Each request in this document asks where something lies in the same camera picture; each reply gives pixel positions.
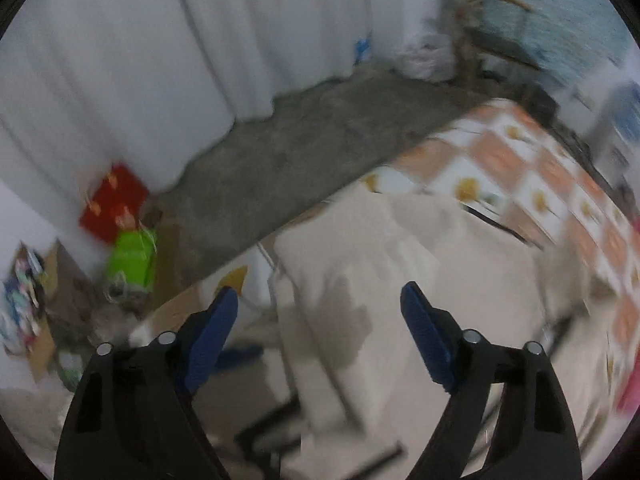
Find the beige zip jacket black trim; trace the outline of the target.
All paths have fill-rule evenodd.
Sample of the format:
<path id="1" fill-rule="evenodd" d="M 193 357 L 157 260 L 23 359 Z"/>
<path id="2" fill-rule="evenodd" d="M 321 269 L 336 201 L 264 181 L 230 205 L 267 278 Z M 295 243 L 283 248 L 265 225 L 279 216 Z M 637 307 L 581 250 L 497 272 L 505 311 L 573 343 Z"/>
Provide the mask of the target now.
<path id="1" fill-rule="evenodd" d="M 229 445 L 246 425 L 298 396 L 303 447 L 286 461 L 301 479 L 336 479 L 394 444 L 408 474 L 446 396 L 432 382 L 400 310 L 416 282 L 435 307 L 495 344 L 555 342 L 551 361 L 582 456 L 611 408 L 608 332 L 620 302 L 569 237 L 536 246 L 444 196 L 373 193 L 357 185 L 202 281 L 212 298 L 239 289 L 235 344 L 257 362 L 213 376 L 195 413 Z"/>

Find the green paper bag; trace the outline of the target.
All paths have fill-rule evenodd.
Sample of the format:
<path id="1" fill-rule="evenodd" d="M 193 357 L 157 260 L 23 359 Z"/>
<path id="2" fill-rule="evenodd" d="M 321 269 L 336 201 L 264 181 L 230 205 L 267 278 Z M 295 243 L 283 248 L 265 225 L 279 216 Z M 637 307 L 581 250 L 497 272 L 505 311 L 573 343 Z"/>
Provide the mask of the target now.
<path id="1" fill-rule="evenodd" d="M 128 290 L 150 290 L 155 278 L 157 236 L 147 228 L 121 232 L 108 259 L 106 278 Z"/>

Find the red gift bag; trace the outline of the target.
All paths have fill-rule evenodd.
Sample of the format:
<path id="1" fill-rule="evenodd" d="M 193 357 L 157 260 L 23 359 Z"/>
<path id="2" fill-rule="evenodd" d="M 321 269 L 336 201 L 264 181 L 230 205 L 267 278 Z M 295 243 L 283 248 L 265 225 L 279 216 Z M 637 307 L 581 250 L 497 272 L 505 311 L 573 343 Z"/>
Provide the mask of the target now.
<path id="1" fill-rule="evenodd" d="M 137 229 L 149 196 L 149 189 L 126 165 L 115 164 L 89 192 L 78 223 L 100 242 L 114 245 L 121 232 Z"/>

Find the cardboard box with clutter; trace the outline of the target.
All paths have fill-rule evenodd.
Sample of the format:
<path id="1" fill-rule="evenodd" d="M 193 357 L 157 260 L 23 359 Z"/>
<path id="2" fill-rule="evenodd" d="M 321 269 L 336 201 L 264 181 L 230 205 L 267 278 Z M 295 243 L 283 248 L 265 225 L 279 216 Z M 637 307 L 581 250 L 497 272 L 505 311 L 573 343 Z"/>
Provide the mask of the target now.
<path id="1" fill-rule="evenodd" d="M 98 295 L 59 242 L 47 255 L 21 244 L 1 281 L 1 349 L 27 362 L 32 379 L 58 376 L 77 388 L 90 358 Z"/>

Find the tiled pattern bed sheet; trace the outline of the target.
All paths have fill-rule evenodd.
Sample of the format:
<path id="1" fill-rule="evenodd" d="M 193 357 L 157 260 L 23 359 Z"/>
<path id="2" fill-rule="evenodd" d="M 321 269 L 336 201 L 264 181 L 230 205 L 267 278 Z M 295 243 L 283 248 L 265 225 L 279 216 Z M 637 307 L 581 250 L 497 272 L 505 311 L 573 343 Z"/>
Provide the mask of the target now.
<path id="1" fill-rule="evenodd" d="M 477 107 L 258 244 L 357 185 L 373 193 L 451 198 L 491 226 L 536 246 L 574 240 L 588 266 L 620 298 L 608 332 L 606 366 L 615 382 L 610 411 L 624 404 L 639 338 L 639 237 L 602 188 L 525 110 L 507 100 Z M 146 344 L 179 327 L 210 299 L 202 297 L 201 284 L 157 309 L 134 330 L 132 341 Z"/>

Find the grey curtain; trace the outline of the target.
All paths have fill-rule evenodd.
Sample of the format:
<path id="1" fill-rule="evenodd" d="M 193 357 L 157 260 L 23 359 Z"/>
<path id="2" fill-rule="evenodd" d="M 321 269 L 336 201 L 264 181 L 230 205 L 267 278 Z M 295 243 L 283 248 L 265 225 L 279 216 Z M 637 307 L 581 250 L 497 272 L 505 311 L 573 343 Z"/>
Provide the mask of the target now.
<path id="1" fill-rule="evenodd" d="M 347 77 L 366 0 L 26 0 L 1 40 L 1 179 L 81 269 L 93 178 L 123 162 L 152 191 L 276 96 Z"/>

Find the blue water dispenser bottle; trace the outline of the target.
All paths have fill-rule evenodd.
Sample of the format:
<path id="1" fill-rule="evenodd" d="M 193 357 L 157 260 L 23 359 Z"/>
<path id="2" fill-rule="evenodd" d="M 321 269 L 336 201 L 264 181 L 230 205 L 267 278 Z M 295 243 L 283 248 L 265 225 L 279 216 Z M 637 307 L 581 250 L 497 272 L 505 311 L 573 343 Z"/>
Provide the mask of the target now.
<path id="1" fill-rule="evenodd" d="M 606 180 L 619 178 L 639 149 L 639 85 L 613 89 L 587 136 L 591 162 Z"/>

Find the white plastic bag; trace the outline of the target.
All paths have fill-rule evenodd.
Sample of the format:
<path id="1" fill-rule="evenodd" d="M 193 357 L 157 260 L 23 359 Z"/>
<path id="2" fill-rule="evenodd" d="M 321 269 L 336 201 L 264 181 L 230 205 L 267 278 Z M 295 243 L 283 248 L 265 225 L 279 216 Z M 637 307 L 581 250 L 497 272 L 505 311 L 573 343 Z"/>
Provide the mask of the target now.
<path id="1" fill-rule="evenodd" d="M 396 58 L 402 76 L 432 84 L 450 81 L 456 76 L 457 60 L 451 39 L 428 32 L 407 42 Z"/>

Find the wooden chair dark seat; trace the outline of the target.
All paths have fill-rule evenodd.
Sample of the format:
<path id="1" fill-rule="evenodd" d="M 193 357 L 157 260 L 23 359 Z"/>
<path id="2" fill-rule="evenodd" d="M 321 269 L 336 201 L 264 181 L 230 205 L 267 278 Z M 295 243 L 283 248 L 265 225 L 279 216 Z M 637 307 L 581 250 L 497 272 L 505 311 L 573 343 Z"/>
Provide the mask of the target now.
<path id="1" fill-rule="evenodd" d="M 534 9 L 522 0 L 442 0 L 440 22 L 454 48 L 463 87 L 477 86 L 486 58 L 536 74 L 540 64 L 525 45 Z"/>

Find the small blue packet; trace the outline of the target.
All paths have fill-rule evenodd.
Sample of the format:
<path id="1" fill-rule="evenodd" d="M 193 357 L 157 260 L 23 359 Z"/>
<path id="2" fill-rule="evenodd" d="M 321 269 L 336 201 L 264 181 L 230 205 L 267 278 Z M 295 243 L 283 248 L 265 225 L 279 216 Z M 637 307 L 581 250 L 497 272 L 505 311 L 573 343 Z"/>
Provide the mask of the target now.
<path id="1" fill-rule="evenodd" d="M 371 38 L 362 37 L 355 44 L 355 64 L 369 63 L 372 60 Z"/>

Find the teal floral hanging cloth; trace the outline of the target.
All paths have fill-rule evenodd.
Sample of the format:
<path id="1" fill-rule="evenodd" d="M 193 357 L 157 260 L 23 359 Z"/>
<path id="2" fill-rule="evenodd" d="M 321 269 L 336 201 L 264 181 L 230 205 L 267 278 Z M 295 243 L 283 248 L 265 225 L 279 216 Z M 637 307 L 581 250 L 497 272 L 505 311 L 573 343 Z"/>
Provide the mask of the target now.
<path id="1" fill-rule="evenodd" d="M 522 0 L 533 7 L 525 45 L 561 84 L 572 84 L 606 58 L 623 61 L 631 32 L 608 0 Z"/>

